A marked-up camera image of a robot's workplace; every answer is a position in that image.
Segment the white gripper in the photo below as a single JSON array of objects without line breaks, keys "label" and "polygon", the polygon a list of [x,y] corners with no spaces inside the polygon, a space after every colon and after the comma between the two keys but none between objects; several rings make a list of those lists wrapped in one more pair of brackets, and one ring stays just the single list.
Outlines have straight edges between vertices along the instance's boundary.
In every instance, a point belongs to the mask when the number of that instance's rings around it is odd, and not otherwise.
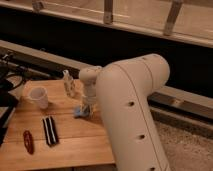
[{"label": "white gripper", "polygon": [[101,66],[91,66],[83,68],[79,72],[79,80],[83,85],[83,107],[88,107],[96,103],[96,79],[101,70]]}]

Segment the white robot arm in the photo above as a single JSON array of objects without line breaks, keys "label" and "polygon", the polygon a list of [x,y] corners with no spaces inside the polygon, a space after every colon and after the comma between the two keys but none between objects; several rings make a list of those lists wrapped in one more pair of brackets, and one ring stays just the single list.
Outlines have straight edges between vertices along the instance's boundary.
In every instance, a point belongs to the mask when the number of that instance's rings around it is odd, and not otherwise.
[{"label": "white robot arm", "polygon": [[83,103],[99,106],[118,171],[171,171],[148,105],[169,74],[158,54],[80,70]]}]

